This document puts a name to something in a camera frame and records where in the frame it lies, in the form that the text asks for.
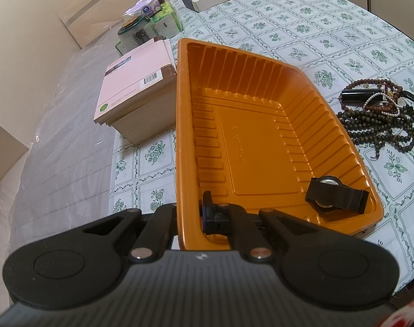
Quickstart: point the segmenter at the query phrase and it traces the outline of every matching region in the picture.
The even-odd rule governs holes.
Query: floral tablecloth
[[[414,41],[348,0],[232,0],[196,13],[172,0],[189,37],[226,44],[301,68],[330,106],[352,80],[390,78],[414,93]],[[176,201],[175,128],[133,146],[117,134],[115,187],[109,213],[127,207],[153,212]],[[358,146],[384,205],[381,222],[359,234],[389,250],[400,266],[397,290],[414,278],[414,149]]]

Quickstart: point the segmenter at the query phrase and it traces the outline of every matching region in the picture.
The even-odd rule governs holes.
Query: plastic sheet
[[[10,212],[9,252],[107,215],[115,130],[93,121],[119,25],[66,67],[25,162]]]

